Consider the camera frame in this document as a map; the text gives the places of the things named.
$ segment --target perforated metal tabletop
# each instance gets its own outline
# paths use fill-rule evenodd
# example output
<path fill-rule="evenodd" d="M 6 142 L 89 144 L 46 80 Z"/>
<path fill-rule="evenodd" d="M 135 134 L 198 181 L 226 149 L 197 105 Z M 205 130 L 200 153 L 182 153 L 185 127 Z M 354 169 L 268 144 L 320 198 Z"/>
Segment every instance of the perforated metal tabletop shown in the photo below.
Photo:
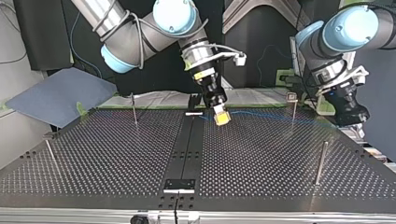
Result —
<path fill-rule="evenodd" d="M 0 207 L 396 214 L 396 175 L 329 122 L 290 108 L 99 110 L 0 171 Z M 315 185 L 323 142 L 329 142 Z M 165 194 L 169 179 L 193 194 Z"/>

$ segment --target light blue joint cap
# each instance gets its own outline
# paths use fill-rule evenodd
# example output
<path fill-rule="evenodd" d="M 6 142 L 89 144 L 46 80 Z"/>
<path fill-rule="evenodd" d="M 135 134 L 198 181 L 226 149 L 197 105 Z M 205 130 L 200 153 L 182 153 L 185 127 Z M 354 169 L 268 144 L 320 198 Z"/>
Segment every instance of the light blue joint cap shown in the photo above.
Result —
<path fill-rule="evenodd" d="M 324 22 L 323 21 L 317 21 L 311 25 L 309 25 L 308 27 L 306 27 L 305 29 L 303 29 L 302 31 L 300 31 L 297 35 L 296 35 L 296 44 L 297 44 L 297 48 L 299 49 L 300 46 L 303 44 L 303 42 L 309 37 L 311 36 L 316 30 L 320 29 L 323 26 Z"/>
<path fill-rule="evenodd" d="M 136 68 L 136 66 L 125 63 L 114 56 L 106 45 L 102 46 L 101 53 L 107 65 L 116 73 L 124 74 Z"/>
<path fill-rule="evenodd" d="M 157 0 L 153 16 L 166 33 L 184 35 L 195 24 L 197 12 L 191 0 Z"/>
<path fill-rule="evenodd" d="M 323 30 L 324 43 L 335 51 L 359 49 L 374 38 L 379 20 L 371 9 L 352 7 L 333 17 Z"/>

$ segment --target black cable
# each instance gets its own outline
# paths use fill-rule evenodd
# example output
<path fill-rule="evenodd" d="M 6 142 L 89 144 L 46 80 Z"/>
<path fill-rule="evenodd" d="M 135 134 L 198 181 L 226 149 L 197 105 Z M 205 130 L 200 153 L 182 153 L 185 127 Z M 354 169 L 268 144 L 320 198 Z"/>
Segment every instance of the black cable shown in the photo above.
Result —
<path fill-rule="evenodd" d="M 22 61 L 25 57 L 27 56 L 27 52 L 25 51 L 23 56 L 21 56 L 19 59 L 8 61 L 8 62 L 0 62 L 0 64 L 6 64 L 6 63 L 17 63 Z"/>
<path fill-rule="evenodd" d="M 9 113 L 6 113 L 6 114 L 0 116 L 0 119 L 4 118 L 5 116 L 8 116 L 8 115 L 10 115 L 10 114 L 13 114 L 13 113 L 15 113 L 15 112 L 17 112 L 17 111 L 11 110 Z"/>
<path fill-rule="evenodd" d="M 177 195 L 177 199 L 176 199 L 176 203 L 175 203 L 175 210 L 174 210 L 175 224 L 178 224 L 178 216 L 177 216 L 178 196 L 179 196 L 179 194 Z"/>
<path fill-rule="evenodd" d="M 301 14 L 302 13 L 303 13 L 303 5 L 301 5 L 299 13 L 298 13 L 297 22 L 296 22 L 296 29 L 298 27 L 298 23 L 300 22 L 300 18 L 301 18 Z M 304 78 L 303 78 L 304 75 L 301 73 L 300 60 L 299 60 L 299 57 L 298 57 L 299 56 L 299 50 L 297 48 L 297 44 L 295 44 L 295 50 L 296 50 L 297 67 L 298 67 L 298 71 L 299 71 L 299 76 L 298 77 L 301 79 L 301 82 L 303 83 L 304 90 L 305 90 L 306 94 L 308 95 L 312 105 L 314 106 L 315 109 L 318 109 L 318 105 L 316 105 L 314 103 L 314 99 L 312 98 L 311 93 L 309 93 L 309 89 L 306 86 L 306 83 L 305 83 Z"/>
<path fill-rule="evenodd" d="M 276 93 L 276 94 L 278 94 L 278 95 L 280 95 L 280 96 L 282 96 L 282 97 L 286 97 L 285 94 L 282 94 L 282 93 L 276 91 L 276 90 L 274 89 L 274 87 L 268 87 L 268 86 L 263 86 L 263 85 L 261 85 L 261 87 L 268 88 L 268 89 L 270 89 L 271 91 L 273 91 L 274 93 Z M 287 89 L 286 86 L 275 86 L 275 88 L 284 88 L 284 89 Z"/>
<path fill-rule="evenodd" d="M 114 81 L 116 81 L 116 77 L 107 77 L 107 78 L 104 78 L 104 80 L 106 80 L 106 81 L 109 81 L 110 79 L 114 79 Z"/>
<path fill-rule="evenodd" d="M 264 59 L 265 53 L 267 52 L 267 50 L 268 50 L 269 48 L 275 48 L 275 49 L 276 49 L 276 52 L 277 52 L 280 56 L 282 56 L 282 57 L 284 57 L 284 58 L 287 58 L 287 59 L 294 59 L 293 55 L 287 56 L 287 55 L 283 54 L 282 51 L 281 51 L 281 49 L 280 49 L 278 46 L 276 46 L 276 45 L 267 45 L 267 46 L 265 47 L 264 51 L 262 52 L 262 56 L 261 56 L 260 59 L 257 60 L 257 62 L 256 62 L 256 67 L 257 67 L 257 70 L 259 71 L 259 74 L 260 74 L 259 86 L 262 86 L 262 69 L 260 68 L 260 62 Z"/>
<path fill-rule="evenodd" d="M 81 15 L 81 13 L 79 12 L 78 15 L 76 16 L 76 19 L 75 19 L 75 22 L 74 22 L 74 24 L 73 24 L 72 30 L 70 31 L 70 39 L 69 39 L 69 41 L 70 41 L 70 48 L 71 48 L 73 54 L 74 54 L 77 58 L 79 58 L 80 61 L 84 62 L 85 64 L 87 64 L 87 65 L 89 65 L 91 68 L 93 68 L 93 69 L 96 71 L 96 74 L 97 74 L 97 76 L 98 76 L 99 78 L 103 78 L 103 76 L 102 76 L 102 71 L 101 71 L 96 65 L 94 65 L 93 63 L 90 63 L 90 62 L 88 62 L 87 60 L 83 59 L 81 56 L 79 56 L 78 53 L 76 52 L 75 48 L 74 48 L 74 45 L 73 45 L 73 40 L 74 40 L 74 39 L 73 39 L 73 36 L 74 36 L 74 32 L 75 32 L 75 30 L 76 30 L 76 27 L 77 27 L 77 24 L 78 24 L 78 19 L 79 19 L 80 15 Z"/>
<path fill-rule="evenodd" d="M 67 26 L 66 13 L 65 13 L 65 10 L 64 10 L 64 1 L 61 1 L 61 8 L 62 8 L 62 13 L 64 14 L 64 24 L 65 24 L 66 30 L 67 30 L 68 26 Z M 69 40 L 69 48 L 73 49 L 72 48 L 73 46 L 71 45 L 73 43 L 73 39 L 72 39 L 73 36 L 71 36 L 72 32 L 71 31 L 69 32 L 67 30 L 66 34 L 67 34 L 67 39 Z M 83 69 L 84 72 L 92 74 L 92 75 L 94 75 L 96 77 L 101 78 L 102 72 L 100 71 L 100 69 L 98 67 L 92 66 L 92 64 L 84 62 L 85 60 L 81 60 L 80 57 L 78 57 L 79 55 L 77 55 L 74 50 L 71 50 L 71 51 L 72 51 L 72 54 L 74 56 L 73 59 L 75 60 L 75 62 L 78 62 L 79 64 L 81 64 L 82 69 Z M 84 64 L 88 65 L 93 70 L 93 72 L 89 71 Z"/>

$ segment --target robotic arm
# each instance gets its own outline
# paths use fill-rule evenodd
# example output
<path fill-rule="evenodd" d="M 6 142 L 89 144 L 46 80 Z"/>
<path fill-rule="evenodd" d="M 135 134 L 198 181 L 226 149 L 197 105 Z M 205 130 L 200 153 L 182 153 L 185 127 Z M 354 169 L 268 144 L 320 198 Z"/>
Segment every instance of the robotic arm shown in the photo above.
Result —
<path fill-rule="evenodd" d="M 343 53 L 396 49 L 395 22 L 390 9 L 361 3 L 346 7 L 327 23 L 317 21 L 297 34 L 296 43 L 312 72 L 314 87 L 334 105 L 340 126 L 370 118 L 367 108 L 356 100 L 357 87 L 365 83 L 368 73 L 362 66 L 348 70 Z"/>
<path fill-rule="evenodd" d="M 225 90 L 217 83 L 217 63 L 220 58 L 232 57 L 237 66 L 244 66 L 247 56 L 209 44 L 204 29 L 207 21 L 201 22 L 192 0 L 157 0 L 153 12 L 144 19 L 124 10 L 117 0 L 72 1 L 105 42 L 102 56 L 115 72 L 143 69 L 145 60 L 178 41 L 186 71 L 200 85 L 206 104 L 214 108 L 216 123 L 224 125 L 231 120 L 224 107 Z M 217 52 L 214 48 L 228 51 Z"/>

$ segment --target wall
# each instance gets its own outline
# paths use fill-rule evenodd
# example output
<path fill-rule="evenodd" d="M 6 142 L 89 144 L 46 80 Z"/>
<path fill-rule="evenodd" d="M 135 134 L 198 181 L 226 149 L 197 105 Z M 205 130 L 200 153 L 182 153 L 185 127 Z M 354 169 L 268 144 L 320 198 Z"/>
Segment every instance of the wall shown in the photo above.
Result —
<path fill-rule="evenodd" d="M 4 2 L 12 5 L 12 0 Z M 1 8 L 18 26 L 15 15 L 9 9 Z M 16 63 L 3 63 L 19 59 L 24 52 L 21 34 L 0 11 L 0 103 L 44 78 L 42 72 L 30 70 L 27 57 Z M 49 125 L 0 106 L 0 169 L 40 143 L 42 135 L 49 131 Z"/>

